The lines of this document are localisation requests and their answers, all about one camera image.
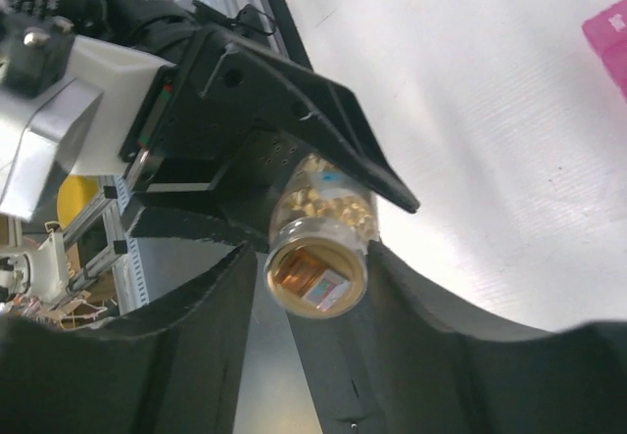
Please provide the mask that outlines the pink weekly pill organizer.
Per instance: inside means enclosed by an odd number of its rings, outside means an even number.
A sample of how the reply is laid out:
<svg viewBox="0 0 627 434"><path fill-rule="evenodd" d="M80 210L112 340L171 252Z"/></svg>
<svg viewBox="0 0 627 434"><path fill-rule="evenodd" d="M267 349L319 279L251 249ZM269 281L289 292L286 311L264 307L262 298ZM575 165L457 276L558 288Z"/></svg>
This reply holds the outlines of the pink weekly pill organizer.
<svg viewBox="0 0 627 434"><path fill-rule="evenodd" d="M586 20L582 30L608 76L626 98L626 0Z"/></svg>

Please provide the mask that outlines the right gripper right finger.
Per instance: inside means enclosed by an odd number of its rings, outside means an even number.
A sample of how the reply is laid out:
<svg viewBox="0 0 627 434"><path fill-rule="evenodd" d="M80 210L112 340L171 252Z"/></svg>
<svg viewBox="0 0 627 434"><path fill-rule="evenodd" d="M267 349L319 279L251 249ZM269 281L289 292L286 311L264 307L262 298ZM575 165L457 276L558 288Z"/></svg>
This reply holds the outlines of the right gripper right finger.
<svg viewBox="0 0 627 434"><path fill-rule="evenodd" d="M290 326L326 433L622 433L626 325L548 332L480 309L374 242L364 298Z"/></svg>

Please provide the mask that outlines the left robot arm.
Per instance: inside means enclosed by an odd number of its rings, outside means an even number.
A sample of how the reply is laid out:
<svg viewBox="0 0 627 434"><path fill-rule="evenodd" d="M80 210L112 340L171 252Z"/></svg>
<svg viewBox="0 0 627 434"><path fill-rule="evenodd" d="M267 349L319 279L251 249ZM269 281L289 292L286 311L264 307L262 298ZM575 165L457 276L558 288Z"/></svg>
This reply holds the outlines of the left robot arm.
<svg viewBox="0 0 627 434"><path fill-rule="evenodd" d="M135 238L267 247L316 153L413 213L347 87L312 70L284 0L230 17L174 0L1 0L1 211L31 219L71 175L122 175Z"/></svg>

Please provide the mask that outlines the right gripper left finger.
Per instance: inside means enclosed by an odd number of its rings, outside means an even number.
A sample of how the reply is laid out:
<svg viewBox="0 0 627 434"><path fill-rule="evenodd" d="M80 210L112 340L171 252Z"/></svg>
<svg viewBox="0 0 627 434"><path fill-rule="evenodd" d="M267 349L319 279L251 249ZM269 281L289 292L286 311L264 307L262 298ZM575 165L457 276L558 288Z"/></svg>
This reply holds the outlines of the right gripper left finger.
<svg viewBox="0 0 627 434"><path fill-rule="evenodd" d="M248 245L99 328L1 320L5 433L229 433L257 257Z"/></svg>

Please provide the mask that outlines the clear pill bottle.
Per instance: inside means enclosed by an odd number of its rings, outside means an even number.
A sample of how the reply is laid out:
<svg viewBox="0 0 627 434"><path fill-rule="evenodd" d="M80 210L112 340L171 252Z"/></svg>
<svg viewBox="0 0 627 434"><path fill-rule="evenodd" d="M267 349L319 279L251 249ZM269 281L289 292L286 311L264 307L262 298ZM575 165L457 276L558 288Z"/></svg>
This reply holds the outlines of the clear pill bottle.
<svg viewBox="0 0 627 434"><path fill-rule="evenodd" d="M266 288L289 313L329 319L364 296L375 198L316 154L298 164L270 219Z"/></svg>

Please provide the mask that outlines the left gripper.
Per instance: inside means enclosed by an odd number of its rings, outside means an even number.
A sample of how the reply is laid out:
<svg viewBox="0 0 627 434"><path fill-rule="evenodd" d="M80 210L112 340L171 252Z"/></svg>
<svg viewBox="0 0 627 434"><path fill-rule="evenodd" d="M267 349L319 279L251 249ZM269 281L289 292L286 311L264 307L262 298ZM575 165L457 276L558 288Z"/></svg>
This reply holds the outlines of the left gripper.
<svg viewBox="0 0 627 434"><path fill-rule="evenodd" d="M171 0L118 3L118 44L172 64L159 70L121 147L129 189L220 198L236 187L265 190L304 143L416 213L420 202L387 162L340 129L349 120L335 99L341 86L274 53L275 31L275 20L253 5L231 18L202 2L193 11ZM128 208L127 232L268 251L264 237L239 225L163 207Z"/></svg>

